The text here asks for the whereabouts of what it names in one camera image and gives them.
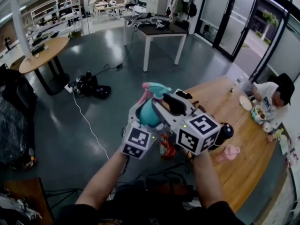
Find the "plate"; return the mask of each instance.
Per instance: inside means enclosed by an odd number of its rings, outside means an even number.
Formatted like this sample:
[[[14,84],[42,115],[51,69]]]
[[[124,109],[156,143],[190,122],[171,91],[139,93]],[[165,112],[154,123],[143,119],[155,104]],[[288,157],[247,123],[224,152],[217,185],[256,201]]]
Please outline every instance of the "plate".
[[[242,105],[242,107],[247,110],[247,111],[251,111],[252,109],[252,104],[250,102],[250,100],[245,97],[245,96],[240,96],[240,104]]]

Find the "bowl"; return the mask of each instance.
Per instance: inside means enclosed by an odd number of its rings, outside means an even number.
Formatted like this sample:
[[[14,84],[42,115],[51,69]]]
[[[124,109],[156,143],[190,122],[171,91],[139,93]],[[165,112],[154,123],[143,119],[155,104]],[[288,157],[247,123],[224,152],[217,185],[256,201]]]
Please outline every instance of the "bowl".
[[[251,117],[257,124],[263,124],[266,121],[266,113],[260,105],[256,105],[251,110]]]

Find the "white cabinet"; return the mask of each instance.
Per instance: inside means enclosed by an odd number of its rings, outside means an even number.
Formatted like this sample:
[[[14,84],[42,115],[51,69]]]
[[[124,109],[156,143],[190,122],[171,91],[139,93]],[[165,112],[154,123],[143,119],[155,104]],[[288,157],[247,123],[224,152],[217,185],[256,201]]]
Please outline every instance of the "white cabinet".
[[[147,0],[147,13],[165,15],[168,0]]]

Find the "door frame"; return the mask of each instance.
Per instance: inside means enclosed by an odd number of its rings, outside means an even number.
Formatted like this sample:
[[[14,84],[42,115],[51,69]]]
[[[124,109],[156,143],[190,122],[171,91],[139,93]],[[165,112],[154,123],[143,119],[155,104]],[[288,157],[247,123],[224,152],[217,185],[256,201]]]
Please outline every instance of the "door frame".
[[[222,37],[225,33],[225,30],[226,30],[226,27],[228,25],[228,22],[229,22],[229,19],[230,19],[230,15],[231,15],[231,12],[233,10],[233,7],[234,7],[234,3],[235,3],[235,0],[229,0],[228,1],[228,4],[227,4],[227,8],[226,8],[226,11],[224,13],[224,16],[222,18],[222,21],[221,21],[221,24],[220,24],[220,28],[217,32],[217,35],[216,35],[216,39],[213,43],[213,47],[218,49],[222,54],[224,54],[224,56],[226,58],[228,58],[230,61],[234,61],[235,58],[237,57],[245,39],[246,39],[246,36],[250,30],[250,25],[252,24],[253,22],[253,19],[254,19],[254,16],[256,14],[256,11],[257,11],[257,8],[258,8],[258,5],[259,5],[259,2],[260,0],[255,0],[255,2],[253,3],[252,7],[251,7],[251,11],[249,13],[249,16],[247,18],[247,24],[245,24],[245,27],[244,27],[244,30],[241,32],[241,36],[236,44],[236,47],[233,51],[232,54],[230,54],[229,52],[227,52],[225,49],[223,49],[222,47],[220,47],[220,43],[221,43],[221,40],[222,40]]]

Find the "pink cup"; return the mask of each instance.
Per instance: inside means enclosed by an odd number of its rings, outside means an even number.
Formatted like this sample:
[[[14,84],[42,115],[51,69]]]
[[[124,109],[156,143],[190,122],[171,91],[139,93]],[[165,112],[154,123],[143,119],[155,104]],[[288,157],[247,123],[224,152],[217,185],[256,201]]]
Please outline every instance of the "pink cup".
[[[218,163],[231,161],[234,160],[239,153],[240,153],[240,148],[234,147],[232,145],[228,145],[222,153],[216,156],[215,160]]]

